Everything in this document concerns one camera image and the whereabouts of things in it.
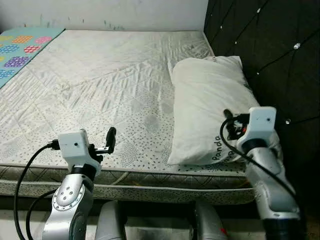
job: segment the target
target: pillowcase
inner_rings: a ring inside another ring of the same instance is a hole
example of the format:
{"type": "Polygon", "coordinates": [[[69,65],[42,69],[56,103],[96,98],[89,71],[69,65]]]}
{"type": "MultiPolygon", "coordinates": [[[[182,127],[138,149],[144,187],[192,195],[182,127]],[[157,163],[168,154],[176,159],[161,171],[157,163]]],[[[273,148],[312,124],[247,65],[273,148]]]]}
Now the pillowcase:
{"type": "MultiPolygon", "coordinates": [[[[174,133],[168,164],[208,165],[238,160],[240,156],[224,145],[219,134],[226,119],[223,111],[243,114],[259,106],[242,72],[240,57],[184,59],[173,68],[171,81],[175,88],[174,133]]],[[[226,129],[223,135],[227,138],[226,129]]],[[[228,142],[235,146],[237,141],[228,142]]],[[[270,142],[280,153],[276,133],[270,142]]]]}

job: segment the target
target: white wall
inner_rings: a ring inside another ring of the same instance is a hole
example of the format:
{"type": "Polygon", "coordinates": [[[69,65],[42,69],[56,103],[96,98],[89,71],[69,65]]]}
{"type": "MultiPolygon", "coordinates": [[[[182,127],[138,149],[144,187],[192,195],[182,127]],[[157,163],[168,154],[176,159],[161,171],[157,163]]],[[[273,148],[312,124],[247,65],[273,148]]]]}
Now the white wall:
{"type": "Polygon", "coordinates": [[[0,31],[14,27],[202,31],[208,0],[0,0],[0,31]]]}

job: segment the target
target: headboard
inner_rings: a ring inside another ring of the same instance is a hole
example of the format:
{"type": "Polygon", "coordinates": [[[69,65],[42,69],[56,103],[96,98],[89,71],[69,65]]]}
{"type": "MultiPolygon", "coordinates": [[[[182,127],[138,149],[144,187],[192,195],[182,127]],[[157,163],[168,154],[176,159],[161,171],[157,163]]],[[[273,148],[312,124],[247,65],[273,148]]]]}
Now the headboard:
{"type": "Polygon", "coordinates": [[[316,184],[310,174],[320,167],[319,19],[319,0],[209,0],[204,25],[215,55],[240,56],[258,102],[276,107],[287,176],[298,191],[316,184]]]}

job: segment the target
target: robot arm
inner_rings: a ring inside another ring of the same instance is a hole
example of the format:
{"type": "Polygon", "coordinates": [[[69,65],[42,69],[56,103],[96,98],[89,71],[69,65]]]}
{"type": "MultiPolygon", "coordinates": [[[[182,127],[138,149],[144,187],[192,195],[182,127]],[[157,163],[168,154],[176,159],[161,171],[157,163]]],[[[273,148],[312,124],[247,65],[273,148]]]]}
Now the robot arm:
{"type": "Polygon", "coordinates": [[[89,144],[87,133],[79,131],[61,134],[58,143],[70,174],[52,198],[51,214],[43,229],[43,240],[84,240],[87,218],[93,205],[94,178],[101,172],[103,157],[115,146],[116,129],[110,128],[106,146],[95,148],[89,144]]]}
{"type": "MultiPolygon", "coordinates": [[[[248,122],[244,121],[244,129],[239,131],[240,134],[232,132],[229,136],[240,136],[236,148],[269,170],[294,192],[286,178],[283,163],[268,148],[270,136],[275,131],[275,119],[274,107],[252,107],[249,110],[248,122]]],[[[255,192],[255,201],[266,231],[266,239],[305,239],[300,209],[293,196],[274,178],[251,162],[247,163],[245,174],[255,192]]]]}

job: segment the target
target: mattress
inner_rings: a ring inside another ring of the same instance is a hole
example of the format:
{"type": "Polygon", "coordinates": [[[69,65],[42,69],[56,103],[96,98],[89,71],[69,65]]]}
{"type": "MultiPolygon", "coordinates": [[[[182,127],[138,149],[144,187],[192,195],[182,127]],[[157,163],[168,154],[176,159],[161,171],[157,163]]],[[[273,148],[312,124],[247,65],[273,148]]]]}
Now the mattress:
{"type": "MultiPolygon", "coordinates": [[[[243,163],[167,164],[174,131],[172,69],[185,58],[212,55],[197,31],[64,31],[0,89],[0,194],[13,194],[30,156],[57,134],[86,129],[89,142],[102,147],[114,126],[114,153],[101,163],[95,197],[127,199],[132,192],[148,201],[208,194],[214,203],[251,201],[243,163]],[[159,198],[166,192],[172,197],[159,198]]],[[[56,188],[66,168],[59,151],[45,150],[21,194],[56,188]]]]}

